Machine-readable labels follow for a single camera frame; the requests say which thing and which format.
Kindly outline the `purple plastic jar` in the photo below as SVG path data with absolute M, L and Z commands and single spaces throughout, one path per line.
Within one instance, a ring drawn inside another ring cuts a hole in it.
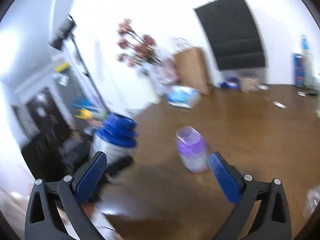
M 191 172 L 208 170 L 208 147 L 204 137 L 193 127 L 184 126 L 176 132 L 176 146 L 183 165 Z

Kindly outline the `blue plastic jar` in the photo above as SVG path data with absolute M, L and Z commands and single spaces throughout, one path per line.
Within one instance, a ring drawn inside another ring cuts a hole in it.
M 93 135 L 89 155 L 103 152 L 107 165 L 115 164 L 123 157 L 132 156 L 137 147 L 137 122 L 127 116 L 111 113 Z

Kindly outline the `dark brown door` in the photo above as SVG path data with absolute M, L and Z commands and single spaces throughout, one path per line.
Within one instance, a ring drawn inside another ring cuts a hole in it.
M 72 134 L 72 129 L 62 116 L 48 87 L 36 93 L 26 104 L 36 127 L 62 146 Z

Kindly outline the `blue tissue box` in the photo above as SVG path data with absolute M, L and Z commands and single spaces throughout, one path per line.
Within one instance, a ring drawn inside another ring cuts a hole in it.
M 172 86 L 171 91 L 166 95 L 168 104 L 179 107 L 192 109 L 201 100 L 201 94 L 195 88 L 187 86 Z

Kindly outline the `blue can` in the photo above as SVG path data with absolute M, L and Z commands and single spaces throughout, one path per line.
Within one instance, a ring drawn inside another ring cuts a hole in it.
M 305 71 L 303 56 L 297 53 L 293 54 L 293 80 L 296 87 L 304 87 Z

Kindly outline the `brown paper bag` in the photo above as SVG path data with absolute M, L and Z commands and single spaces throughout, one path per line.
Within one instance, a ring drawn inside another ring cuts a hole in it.
M 192 47 L 174 54 L 180 84 L 195 88 L 202 94 L 210 94 L 212 83 L 207 64 L 200 47 Z

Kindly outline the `pink ceramic vase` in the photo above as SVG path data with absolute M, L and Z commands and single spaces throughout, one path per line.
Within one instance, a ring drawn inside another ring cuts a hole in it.
M 167 94 L 171 86 L 178 80 L 176 70 L 170 60 L 156 65 L 144 63 L 138 68 L 137 74 L 147 85 L 150 102 L 155 105 L 160 103 L 162 96 Z

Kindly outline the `black light stand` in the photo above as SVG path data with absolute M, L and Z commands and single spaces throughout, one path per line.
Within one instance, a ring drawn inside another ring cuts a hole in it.
M 67 41 L 71 41 L 74 47 L 74 60 L 79 64 L 82 68 L 82 70 L 79 70 L 78 72 L 85 76 L 85 81 L 88 83 L 88 88 L 93 91 L 93 95 L 98 97 L 98 103 L 103 107 L 103 109 L 110 113 L 110 109 L 107 106 L 105 100 L 103 99 L 102 95 L 99 92 L 99 89 L 97 88 L 97 85 L 95 84 L 95 81 L 93 80 L 93 77 L 86 66 L 84 59 L 80 53 L 80 50 L 78 48 L 78 45 L 76 44 L 76 39 L 74 35 L 74 29 L 76 28 L 76 22 L 74 18 L 68 14 L 66 19 L 63 21 L 61 26 L 57 29 L 55 32 L 53 38 L 49 41 L 49 45 L 58 50 L 63 51 L 63 49 L 66 46 Z

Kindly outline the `pink dried rose bouquet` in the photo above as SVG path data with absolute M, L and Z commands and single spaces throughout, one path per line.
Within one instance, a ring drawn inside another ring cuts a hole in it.
M 139 36 L 131 27 L 131 20 L 126 18 L 118 25 L 118 47 L 122 50 L 117 55 L 119 62 L 125 62 L 129 67 L 161 64 L 157 53 L 156 41 L 150 35 Z

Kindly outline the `black paper bag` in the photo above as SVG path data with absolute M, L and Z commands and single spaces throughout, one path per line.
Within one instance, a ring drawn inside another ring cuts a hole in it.
M 216 0 L 195 12 L 219 70 L 266 66 L 257 26 L 245 0 Z

